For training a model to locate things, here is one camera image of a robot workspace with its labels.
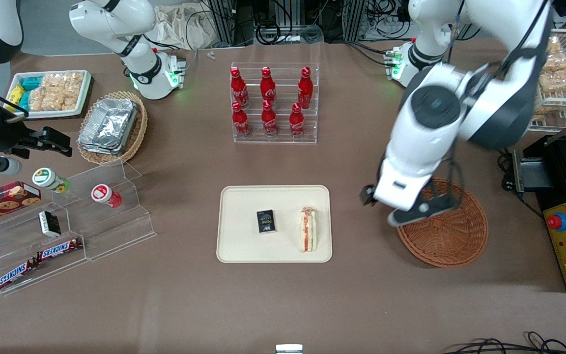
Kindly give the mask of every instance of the clear acrylic display stand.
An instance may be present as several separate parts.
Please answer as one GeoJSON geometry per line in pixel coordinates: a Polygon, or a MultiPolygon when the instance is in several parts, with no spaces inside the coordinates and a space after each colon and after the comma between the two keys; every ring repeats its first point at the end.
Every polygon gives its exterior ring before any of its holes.
{"type": "Polygon", "coordinates": [[[121,160],[97,166],[69,177],[70,188],[62,194],[41,190],[43,203],[2,217],[0,221],[0,276],[11,271],[38,251],[67,240],[83,238],[83,249],[44,260],[41,265],[0,290],[7,295],[36,284],[72,267],[92,262],[155,236],[150,213],[139,204],[132,182],[141,174],[121,160]],[[117,208],[94,202],[90,191],[97,184],[108,184],[122,196],[117,208]],[[61,236],[41,233],[38,213],[46,210],[58,217],[61,236]]]}
{"type": "MultiPolygon", "coordinates": [[[[320,69],[317,62],[312,63],[232,63],[231,67],[238,67],[242,78],[246,81],[249,95],[249,106],[244,108],[252,133],[249,137],[239,137],[233,126],[233,139],[236,143],[293,143],[316,144],[318,138],[318,87],[320,83],[320,69]],[[279,134],[268,137],[261,123],[263,99],[261,99],[261,68],[269,66],[272,70],[272,79],[277,85],[277,127],[279,134]],[[303,110],[305,115],[305,134],[301,139],[292,139],[289,129],[289,115],[292,114],[292,105],[298,101],[298,81],[301,79],[301,69],[304,66],[311,68],[311,80],[314,91],[311,105],[303,110]]],[[[229,89],[231,103],[234,101],[233,90],[229,89]]]]}

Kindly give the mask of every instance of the shelf with snacks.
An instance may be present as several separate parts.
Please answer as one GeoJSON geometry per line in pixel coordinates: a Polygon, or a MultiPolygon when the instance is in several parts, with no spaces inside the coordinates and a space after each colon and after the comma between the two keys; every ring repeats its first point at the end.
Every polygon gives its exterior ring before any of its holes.
{"type": "MultiPolygon", "coordinates": [[[[316,62],[307,63],[243,63],[234,62],[231,67],[238,67],[243,80],[246,83],[249,102],[243,111],[247,115],[250,126],[250,135],[242,137],[238,134],[231,121],[233,139],[236,143],[275,143],[275,144],[316,144],[318,134],[318,103],[320,69],[316,62]],[[272,79],[276,83],[276,105],[273,110],[276,113],[276,126],[278,134],[274,137],[266,135],[261,112],[263,111],[263,99],[261,98],[261,68],[270,67],[272,79]],[[292,137],[290,134],[290,114],[292,105],[298,101],[299,79],[301,70],[309,67],[311,81],[313,84],[311,101],[307,109],[302,109],[305,120],[303,121],[303,136],[292,137]]],[[[230,89],[231,105],[235,98],[233,90],[230,89]]]]}
{"type": "Polygon", "coordinates": [[[548,60],[537,86],[535,114],[528,130],[561,132],[566,128],[566,29],[552,30],[548,60]]]}
{"type": "Polygon", "coordinates": [[[61,193],[43,189],[40,204],[0,217],[0,295],[155,236],[133,183],[140,176],[130,164],[113,161],[65,178],[61,193]],[[92,196],[99,184],[106,185],[108,202],[92,196]]]}

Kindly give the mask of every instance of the wicker basket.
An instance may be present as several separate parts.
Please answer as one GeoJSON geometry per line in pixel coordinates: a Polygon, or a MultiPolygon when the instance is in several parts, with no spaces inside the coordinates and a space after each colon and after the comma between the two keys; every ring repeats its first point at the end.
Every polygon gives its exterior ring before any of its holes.
{"type": "MultiPolygon", "coordinates": [[[[122,91],[113,92],[107,94],[103,98],[130,99],[133,102],[135,102],[138,106],[137,116],[135,116],[135,123],[132,126],[132,130],[130,130],[130,136],[128,137],[126,148],[124,152],[122,152],[120,155],[109,155],[109,154],[99,154],[97,152],[90,152],[81,148],[80,145],[78,145],[78,150],[80,151],[80,154],[85,158],[86,161],[96,164],[105,164],[116,159],[122,159],[123,161],[128,161],[135,155],[137,150],[139,150],[141,143],[143,143],[143,136],[145,135],[145,130],[148,127],[148,113],[145,111],[145,107],[143,106],[143,102],[141,102],[141,99],[139,99],[139,97],[135,96],[130,92],[122,92],[122,91]]],[[[80,132],[82,132],[82,130],[85,128],[85,125],[88,121],[88,117],[90,116],[90,113],[92,112],[93,108],[96,107],[97,102],[99,102],[99,99],[87,111],[82,126],[80,127],[80,132]]]]}
{"type": "MultiPolygon", "coordinates": [[[[434,178],[438,193],[448,192],[446,179],[434,178]]],[[[460,195],[461,187],[453,183],[453,194],[460,195]]],[[[425,198],[431,188],[423,189],[425,198]]],[[[397,228],[405,246],[417,258],[437,267],[459,267],[473,262],[488,240],[488,221],[478,200],[469,191],[457,210],[397,228]]]]}

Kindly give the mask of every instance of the beige tray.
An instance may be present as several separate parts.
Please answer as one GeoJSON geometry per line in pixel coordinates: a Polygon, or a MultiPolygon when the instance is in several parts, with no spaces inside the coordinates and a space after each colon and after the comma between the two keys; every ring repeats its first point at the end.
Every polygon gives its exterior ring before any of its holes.
{"type": "Polygon", "coordinates": [[[331,259],[331,203],[325,186],[228,186],[220,197],[218,260],[231,263],[323,263],[331,259]],[[317,209],[317,249],[301,252],[301,209],[317,209]],[[259,234],[256,212],[274,212],[276,233],[259,234]]]}

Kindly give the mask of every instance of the red lid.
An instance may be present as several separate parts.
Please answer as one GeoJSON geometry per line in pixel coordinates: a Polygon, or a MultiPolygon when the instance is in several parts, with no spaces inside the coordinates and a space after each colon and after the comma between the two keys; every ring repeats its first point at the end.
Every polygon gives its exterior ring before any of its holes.
{"type": "Polygon", "coordinates": [[[240,77],[240,69],[236,66],[231,68],[231,76],[233,76],[234,78],[239,78],[240,77]]]}

